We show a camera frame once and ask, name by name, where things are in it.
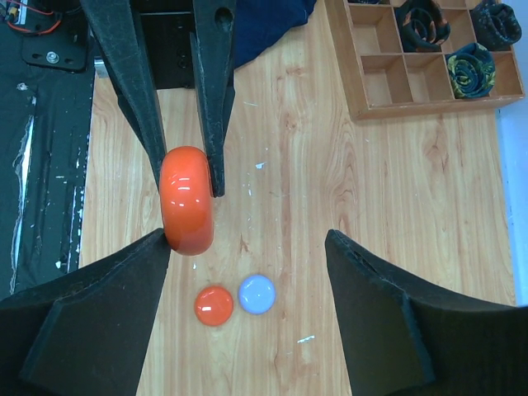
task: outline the wooden organizer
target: wooden organizer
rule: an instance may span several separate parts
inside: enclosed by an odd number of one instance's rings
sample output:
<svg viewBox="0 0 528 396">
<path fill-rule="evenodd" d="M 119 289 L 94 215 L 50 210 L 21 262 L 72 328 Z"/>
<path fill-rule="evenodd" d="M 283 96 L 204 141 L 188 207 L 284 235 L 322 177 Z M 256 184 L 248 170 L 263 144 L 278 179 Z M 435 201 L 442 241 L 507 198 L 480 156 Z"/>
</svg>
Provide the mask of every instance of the wooden organizer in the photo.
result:
<svg viewBox="0 0 528 396">
<path fill-rule="evenodd" d="M 446 55 L 476 42 L 469 10 L 479 1 L 437 0 L 450 23 L 438 53 L 404 53 L 394 9 L 404 0 L 326 0 L 348 109 L 353 119 L 419 116 L 503 107 L 525 95 L 513 48 L 492 52 L 497 76 L 486 97 L 455 99 Z"/>
</svg>

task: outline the blue edge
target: blue edge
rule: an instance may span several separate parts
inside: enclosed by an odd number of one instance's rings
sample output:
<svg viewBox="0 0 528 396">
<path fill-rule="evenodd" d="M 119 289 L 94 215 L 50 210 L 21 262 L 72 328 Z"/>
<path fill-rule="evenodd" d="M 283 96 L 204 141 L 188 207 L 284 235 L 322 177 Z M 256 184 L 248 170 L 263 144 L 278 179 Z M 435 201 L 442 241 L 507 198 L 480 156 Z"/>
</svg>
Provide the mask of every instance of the blue edge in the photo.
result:
<svg viewBox="0 0 528 396">
<path fill-rule="evenodd" d="M 506 0 L 525 32 L 515 44 L 519 71 L 528 88 L 528 2 Z M 516 302 L 528 305 L 528 100 L 497 111 L 497 132 L 510 236 Z"/>
</svg>

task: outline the blue disc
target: blue disc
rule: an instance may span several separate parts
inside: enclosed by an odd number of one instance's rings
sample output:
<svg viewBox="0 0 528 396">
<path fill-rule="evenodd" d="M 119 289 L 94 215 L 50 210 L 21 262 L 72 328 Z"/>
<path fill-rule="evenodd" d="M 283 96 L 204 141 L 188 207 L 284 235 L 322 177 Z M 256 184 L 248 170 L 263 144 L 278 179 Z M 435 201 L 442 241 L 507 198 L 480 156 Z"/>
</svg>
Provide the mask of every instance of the blue disc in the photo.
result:
<svg viewBox="0 0 528 396">
<path fill-rule="evenodd" d="M 275 286 L 264 275 L 251 275 L 238 289 L 238 300 L 242 308 L 250 314 L 260 315 L 275 303 Z"/>
</svg>

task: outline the orange oval object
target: orange oval object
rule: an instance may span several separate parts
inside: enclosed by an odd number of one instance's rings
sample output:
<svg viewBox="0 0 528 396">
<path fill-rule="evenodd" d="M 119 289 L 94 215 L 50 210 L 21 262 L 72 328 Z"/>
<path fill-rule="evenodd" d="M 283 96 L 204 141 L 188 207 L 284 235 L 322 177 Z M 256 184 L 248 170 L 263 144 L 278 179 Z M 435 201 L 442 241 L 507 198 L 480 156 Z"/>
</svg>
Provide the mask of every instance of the orange oval object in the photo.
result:
<svg viewBox="0 0 528 396">
<path fill-rule="evenodd" d="M 195 314 L 207 326 L 219 326 L 233 313 L 233 297 L 221 286 L 209 286 L 196 297 Z"/>
<path fill-rule="evenodd" d="M 196 147 L 178 147 L 163 159 L 159 180 L 163 228 L 171 248 L 185 256 L 213 242 L 213 196 L 209 164 Z"/>
</svg>

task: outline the green patterned rolled cloth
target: green patterned rolled cloth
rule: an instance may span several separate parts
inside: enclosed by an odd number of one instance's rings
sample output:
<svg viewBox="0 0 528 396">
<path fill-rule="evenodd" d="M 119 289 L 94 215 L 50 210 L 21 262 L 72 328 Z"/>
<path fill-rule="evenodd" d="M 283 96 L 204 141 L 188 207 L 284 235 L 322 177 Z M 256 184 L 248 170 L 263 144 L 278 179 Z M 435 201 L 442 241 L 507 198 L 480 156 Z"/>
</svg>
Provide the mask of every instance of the green patterned rolled cloth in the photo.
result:
<svg viewBox="0 0 528 396">
<path fill-rule="evenodd" d="M 483 45 L 466 45 L 445 59 L 457 99 L 485 97 L 495 86 L 495 62 Z"/>
<path fill-rule="evenodd" d="M 436 0 L 407 0 L 394 10 L 405 52 L 441 52 L 450 24 Z"/>
<path fill-rule="evenodd" d="M 521 39 L 521 25 L 510 6 L 483 0 L 470 13 L 477 41 L 488 50 L 507 50 Z"/>
</svg>

